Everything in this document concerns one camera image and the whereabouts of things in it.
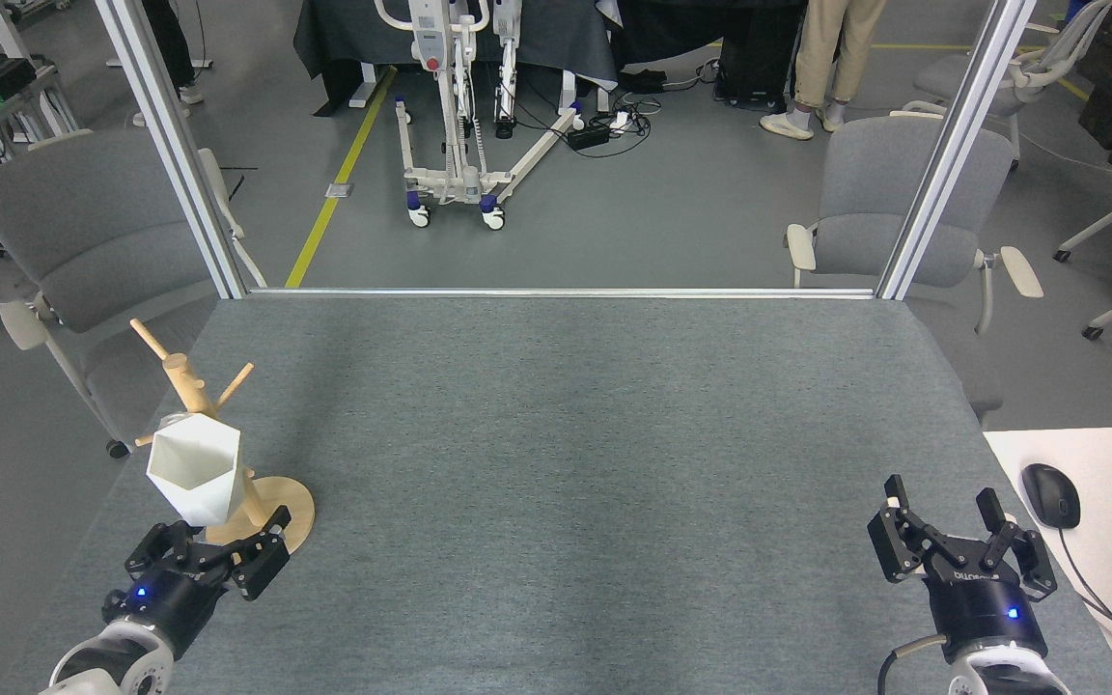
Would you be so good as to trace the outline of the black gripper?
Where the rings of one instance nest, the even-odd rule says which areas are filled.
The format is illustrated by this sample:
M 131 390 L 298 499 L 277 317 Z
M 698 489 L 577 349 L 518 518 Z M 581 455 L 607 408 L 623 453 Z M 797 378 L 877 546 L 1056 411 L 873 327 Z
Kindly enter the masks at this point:
M 246 600 L 259 598 L 290 560 L 284 529 L 291 522 L 290 509 L 279 505 L 260 532 L 241 540 L 214 542 L 212 532 L 202 528 L 205 545 L 212 552 L 199 560 L 199 569 L 212 570 L 221 580 L 234 582 Z M 176 661 L 189 651 L 211 619 L 216 603 L 228 590 L 221 584 L 203 584 L 181 570 L 152 568 L 168 554 L 182 562 L 197 534 L 198 528 L 185 520 L 152 525 L 125 560 L 125 570 L 133 576 L 132 584 L 127 590 L 110 590 L 102 604 L 102 619 L 107 624 L 129 619 L 151 628 L 168 644 Z
M 930 550 L 945 555 L 949 545 L 945 534 L 910 509 L 900 475 L 891 475 L 884 483 L 884 494 L 886 502 L 868 522 L 868 536 L 883 576 L 888 582 L 901 582 L 921 567 Z M 1014 582 L 926 577 L 932 620 L 936 633 L 946 637 L 941 647 L 944 658 L 957 661 L 966 653 L 1007 644 L 1045 658 L 1048 645 L 1029 599 L 1043 600 L 1056 590 L 1046 542 L 1041 533 L 1024 532 L 1007 517 L 992 487 L 977 493 L 976 505 L 989 532 L 977 568 L 1000 573 L 997 567 L 1011 552 L 1027 595 Z

